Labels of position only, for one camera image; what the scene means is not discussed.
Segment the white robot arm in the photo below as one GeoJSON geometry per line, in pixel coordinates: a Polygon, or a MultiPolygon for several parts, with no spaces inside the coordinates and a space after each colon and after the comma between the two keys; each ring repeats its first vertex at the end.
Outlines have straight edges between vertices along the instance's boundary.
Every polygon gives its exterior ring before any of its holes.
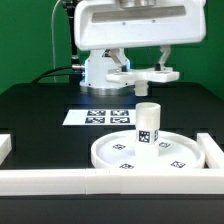
{"type": "Polygon", "coordinates": [[[75,44],[88,51],[84,91],[116,95],[133,88],[145,96],[148,83],[179,79],[165,65],[175,44],[195,43],[206,34],[206,0],[82,0],[74,13],[75,44]],[[153,68],[133,69],[126,48],[158,46],[153,68]]]}

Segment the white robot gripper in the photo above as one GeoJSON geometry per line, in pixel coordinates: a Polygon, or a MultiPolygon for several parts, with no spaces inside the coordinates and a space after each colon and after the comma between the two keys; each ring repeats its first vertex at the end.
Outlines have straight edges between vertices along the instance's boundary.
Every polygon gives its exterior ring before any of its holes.
{"type": "Polygon", "coordinates": [[[161,46],[155,70],[163,71],[169,45],[205,37],[205,4],[206,0],[82,0],[75,10],[75,43],[83,51],[111,49],[110,73],[128,71],[123,48],[161,46]]]}

